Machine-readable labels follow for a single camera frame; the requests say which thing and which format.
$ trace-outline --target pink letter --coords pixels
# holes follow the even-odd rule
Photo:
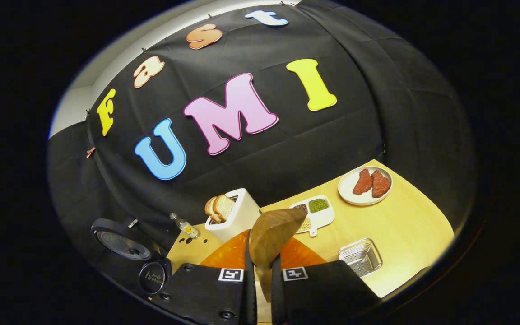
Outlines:
[[[216,128],[234,140],[242,138],[240,113],[246,120],[246,132],[254,134],[273,126],[278,116],[270,113],[252,86],[252,74],[238,74],[226,83],[226,107],[210,99],[198,97],[184,108],[184,115],[196,120],[208,140],[208,153],[219,154],[228,148],[230,141],[219,136]]]

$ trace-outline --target wooden spatula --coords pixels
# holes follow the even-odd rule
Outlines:
[[[306,212],[300,209],[272,210],[261,214],[248,242],[250,259],[256,265],[256,274],[266,302],[270,302],[272,262],[304,222]]]

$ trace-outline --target small bottle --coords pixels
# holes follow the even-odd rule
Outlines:
[[[188,234],[188,236],[190,236],[191,238],[196,239],[200,237],[200,232],[186,220],[178,218],[178,214],[176,214],[176,212],[172,212],[170,214],[170,219],[174,220],[176,222],[176,226],[178,226],[180,230]]]

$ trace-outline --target light blue letter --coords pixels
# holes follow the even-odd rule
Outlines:
[[[167,148],[172,153],[172,163],[164,165],[159,158],[153,152],[150,146],[150,137],[146,136],[138,142],[134,152],[140,157],[150,169],[150,172],[159,179],[168,180],[178,176],[186,166],[186,153],[182,148],[178,139],[172,132],[171,126],[172,120],[165,119],[161,121],[155,128],[153,128],[153,135],[160,136]]]
[[[261,22],[264,25],[271,25],[271,26],[281,26],[288,24],[288,21],[285,19],[276,19],[273,16],[275,15],[275,12],[266,12],[264,10],[256,10],[254,12],[251,12],[247,14],[246,18],[256,18],[259,22]]]

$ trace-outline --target metal basket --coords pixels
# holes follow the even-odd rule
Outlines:
[[[361,239],[338,251],[340,261],[347,263],[360,278],[371,275],[382,266],[380,253],[369,238]]]

